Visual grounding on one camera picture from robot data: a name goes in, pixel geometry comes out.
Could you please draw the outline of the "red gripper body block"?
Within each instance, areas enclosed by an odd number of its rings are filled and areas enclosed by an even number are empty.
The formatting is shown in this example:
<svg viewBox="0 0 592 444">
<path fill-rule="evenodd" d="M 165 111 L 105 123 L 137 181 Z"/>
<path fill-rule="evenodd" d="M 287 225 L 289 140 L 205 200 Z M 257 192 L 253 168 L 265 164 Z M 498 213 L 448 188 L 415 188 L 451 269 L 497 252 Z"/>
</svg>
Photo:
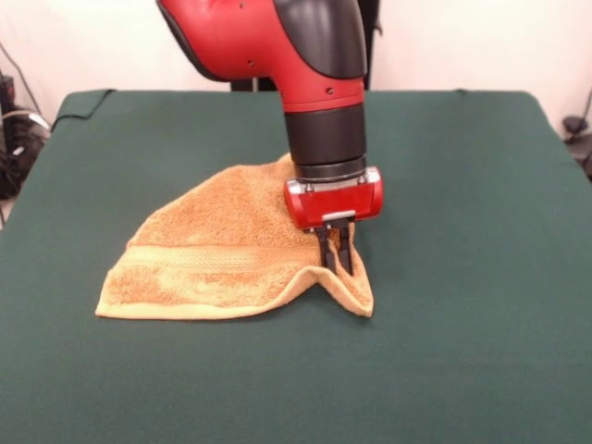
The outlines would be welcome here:
<svg viewBox="0 0 592 444">
<path fill-rule="evenodd" d="M 361 176 L 341 181 L 289 179 L 284 198 L 295 227 L 310 230 L 335 220 L 360 221 L 377 216 L 384 202 L 384 185 L 379 169 L 370 166 Z"/>
</svg>

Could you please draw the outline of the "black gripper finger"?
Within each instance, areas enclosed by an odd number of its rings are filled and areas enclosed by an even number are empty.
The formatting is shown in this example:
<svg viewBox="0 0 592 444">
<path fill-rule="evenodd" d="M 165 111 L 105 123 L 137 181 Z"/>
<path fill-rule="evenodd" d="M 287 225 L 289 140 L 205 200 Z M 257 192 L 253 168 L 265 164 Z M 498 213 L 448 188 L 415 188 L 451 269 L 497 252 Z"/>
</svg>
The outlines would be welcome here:
<svg viewBox="0 0 592 444">
<path fill-rule="evenodd" d="M 352 252 L 351 252 L 351 232 L 350 220 L 341 220 L 339 222 L 339 261 L 343 269 L 349 274 L 353 274 Z"/>
<path fill-rule="evenodd" d="M 319 242 L 321 263 L 324 268 L 330 271 L 336 270 L 335 255 L 329 248 L 329 236 L 332 227 L 324 225 L 316 230 L 316 236 Z"/>
</svg>

